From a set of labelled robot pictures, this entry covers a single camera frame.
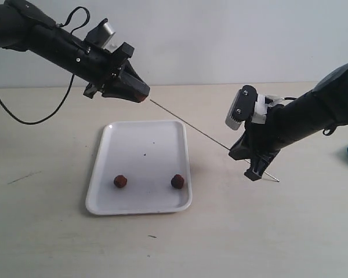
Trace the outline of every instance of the table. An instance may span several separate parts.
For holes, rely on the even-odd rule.
[[[242,85],[157,86],[150,97],[224,145]],[[299,96],[313,83],[254,85]],[[37,120],[60,89],[2,89],[8,107]],[[246,162],[187,127],[193,202],[182,213],[94,217],[85,210],[102,128],[118,120],[174,119],[142,104],[82,96],[38,126],[0,107],[0,277],[348,277],[348,126],[285,148],[250,182]]]

